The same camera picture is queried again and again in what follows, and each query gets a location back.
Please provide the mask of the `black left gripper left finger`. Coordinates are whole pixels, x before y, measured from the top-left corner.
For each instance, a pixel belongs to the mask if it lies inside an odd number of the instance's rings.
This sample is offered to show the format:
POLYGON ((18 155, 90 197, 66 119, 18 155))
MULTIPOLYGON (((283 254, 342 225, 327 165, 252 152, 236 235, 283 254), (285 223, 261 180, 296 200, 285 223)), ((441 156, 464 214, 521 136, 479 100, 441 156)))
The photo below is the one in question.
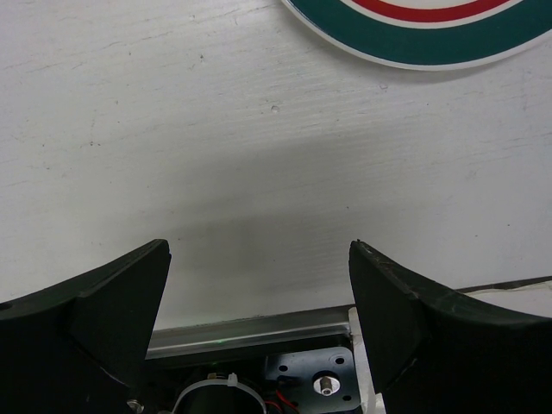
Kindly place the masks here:
POLYGON ((129 413, 165 290, 156 239, 1 305, 3 413, 129 413))

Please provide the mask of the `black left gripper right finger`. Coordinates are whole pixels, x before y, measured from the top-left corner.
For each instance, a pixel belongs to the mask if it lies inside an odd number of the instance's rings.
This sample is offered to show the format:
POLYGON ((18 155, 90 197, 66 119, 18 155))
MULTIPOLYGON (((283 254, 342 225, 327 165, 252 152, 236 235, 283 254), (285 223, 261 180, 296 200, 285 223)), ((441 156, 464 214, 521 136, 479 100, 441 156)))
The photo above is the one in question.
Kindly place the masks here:
POLYGON ((548 413, 551 321, 471 298, 363 241, 349 276, 389 413, 548 413))

